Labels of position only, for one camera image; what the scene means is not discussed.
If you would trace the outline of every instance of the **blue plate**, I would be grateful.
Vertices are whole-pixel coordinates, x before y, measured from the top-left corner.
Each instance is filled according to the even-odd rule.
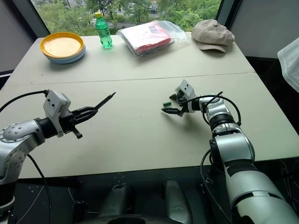
[[[50,58],[50,57],[47,57],[47,58],[51,62],[56,63],[56,64],[69,64],[69,63],[73,63],[73,62],[79,60],[80,58],[82,58],[84,56],[85,52],[86,52],[86,47],[84,46],[83,51],[81,51],[79,54],[77,54],[71,58],[65,59],[65,60],[62,60],[62,59],[56,60],[56,59]]]

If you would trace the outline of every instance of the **bottle cap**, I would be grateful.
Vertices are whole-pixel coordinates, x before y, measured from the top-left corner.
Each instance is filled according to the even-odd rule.
[[[95,17],[100,18],[102,17],[102,13],[101,12],[96,12],[94,13]]]

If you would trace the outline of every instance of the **cable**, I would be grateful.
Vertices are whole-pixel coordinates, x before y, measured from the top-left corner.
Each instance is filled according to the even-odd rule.
[[[20,99],[22,97],[26,97],[26,96],[30,96],[30,95],[35,95],[35,94],[40,94],[40,93],[43,93],[45,94],[46,96],[48,95],[49,93],[49,90],[42,90],[42,91],[35,91],[35,92],[28,92],[28,93],[25,93],[23,95],[20,95],[18,97],[15,97],[11,100],[9,100],[6,104],[4,104],[1,108],[0,108],[0,112],[2,112],[4,110],[5,107],[7,107],[9,104],[11,104],[12,102],[16,101],[17,99]]]
[[[38,191],[36,190],[36,188],[32,187],[32,189],[33,189],[33,191],[35,191],[35,192],[38,194]],[[41,201],[42,201],[43,205],[45,206],[45,208],[46,208],[47,210],[49,210],[49,207],[48,207],[48,199],[46,199],[46,202],[45,202],[44,199],[43,199],[41,196],[39,196],[39,198],[41,199]]]
[[[217,170],[218,173],[220,173],[221,175],[225,175],[225,173],[223,173],[221,170],[219,170],[218,167],[214,164],[214,162],[213,162],[213,158],[212,158],[212,154],[211,154],[211,153],[210,153],[210,155],[209,155],[209,161],[210,161],[212,167],[213,167],[215,170]]]
[[[285,166],[285,168],[281,168],[281,174],[284,175],[283,170],[285,170],[286,173],[288,174],[289,171],[288,171],[288,168],[287,168],[285,162],[283,162],[282,160],[280,160],[280,161],[281,161],[281,162],[283,163],[283,165]],[[292,197],[292,191],[291,191],[291,187],[290,187],[290,178],[292,178],[292,176],[288,176],[288,177],[286,178],[286,181],[285,181],[285,178],[283,178],[283,181],[284,181],[284,184],[285,184],[286,192],[287,192],[287,194],[288,194],[288,196],[289,196],[289,198],[290,198],[290,200],[291,200],[292,207],[295,209],[295,211],[297,211],[297,208],[296,208],[296,206],[295,206],[295,204],[294,204],[294,200],[293,200],[293,197]]]
[[[42,189],[38,192],[36,198],[34,199],[34,201],[32,202],[32,204],[30,205],[30,207],[28,208],[28,210],[25,212],[25,214],[22,216],[22,218],[19,219],[19,221],[16,223],[16,224],[19,224],[20,221],[22,221],[22,219],[27,215],[27,213],[30,211],[30,209],[32,208],[32,206],[34,205],[34,203],[36,202],[37,198],[39,197],[39,195],[41,194],[43,190],[43,187]]]
[[[297,188],[299,188],[299,185],[295,181],[293,181],[293,183],[296,185]]]
[[[196,99],[201,99],[201,98],[205,98],[205,97],[215,97],[215,96],[216,96],[216,95],[204,95],[204,96],[195,97],[195,98],[193,98],[193,99],[189,99],[189,100],[187,100],[187,101],[182,102],[182,104],[180,104],[180,106],[183,105],[183,104],[186,104],[186,103],[188,103],[188,102],[191,102],[191,101],[193,101],[193,100],[196,100]],[[228,98],[226,98],[226,97],[218,96],[218,98],[224,99],[224,100],[230,102],[231,105],[233,105],[233,107],[234,107],[235,110],[237,111],[237,115],[238,115],[238,122],[237,122],[237,125],[241,126],[241,114],[240,114],[240,111],[239,111],[239,108],[237,107],[237,105],[236,105],[233,101],[231,101],[230,99],[228,99]]]
[[[218,93],[217,95],[215,95],[211,100],[209,100],[209,102],[206,103],[206,104],[203,106],[203,108],[202,108],[202,117],[203,117],[204,121],[205,121],[208,125],[210,125],[210,124],[209,124],[209,122],[206,120],[206,117],[205,117],[206,108],[207,108],[207,106],[208,106],[213,100],[215,100],[215,99],[216,99],[218,96],[220,96],[222,93],[223,93],[223,91],[219,92],[219,93]]]
[[[121,186],[121,185],[120,185],[120,184],[116,184],[116,185],[114,185],[114,186],[112,187],[111,190],[113,190],[114,188],[119,187],[119,186]]]
[[[216,198],[214,197],[214,195],[212,194],[211,190],[209,189],[209,187],[206,184],[206,179],[204,177],[203,171],[202,171],[202,167],[204,165],[204,161],[207,157],[207,155],[211,152],[211,150],[209,149],[204,156],[202,157],[201,163],[200,163],[200,174],[203,180],[203,183],[206,187],[207,192],[209,193],[210,197],[212,198],[212,200],[214,201],[214,203],[217,205],[217,207],[219,208],[220,212],[222,213],[222,215],[226,218],[226,220],[231,224],[232,221],[230,220],[230,218],[227,216],[227,214],[225,214],[224,210],[222,209],[221,205],[217,202]]]
[[[299,200],[297,200],[296,198],[292,198],[292,200],[294,200],[295,202],[299,203]]]
[[[68,188],[68,190],[69,190],[69,193],[70,193],[70,196],[71,196],[72,201],[75,203],[75,200],[74,200],[73,196],[71,195],[70,188]]]
[[[52,199],[51,199],[51,194],[50,194],[50,191],[49,191],[49,187],[47,185],[46,178],[44,177],[42,171],[40,170],[40,168],[38,167],[36,161],[32,158],[32,156],[29,155],[29,154],[27,156],[31,159],[31,161],[33,162],[33,164],[36,167],[37,171],[39,172],[40,176],[42,177],[44,186],[46,188],[46,192],[47,192],[47,196],[48,196],[48,202],[49,202],[49,220],[48,220],[48,223],[50,224],[51,223],[51,216],[52,216]]]

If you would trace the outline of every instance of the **plastic bottle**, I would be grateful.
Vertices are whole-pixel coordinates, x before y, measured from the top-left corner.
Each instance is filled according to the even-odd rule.
[[[101,12],[96,12],[94,15],[97,18],[95,27],[99,33],[101,44],[104,48],[109,49],[112,47],[112,39],[110,36],[108,24],[103,19],[103,15]]]

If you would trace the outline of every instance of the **stack of plates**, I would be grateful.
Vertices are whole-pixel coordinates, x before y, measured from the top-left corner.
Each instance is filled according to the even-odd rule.
[[[68,64],[85,54],[81,37],[73,33],[59,32],[46,36],[41,42],[43,54],[53,63]]]

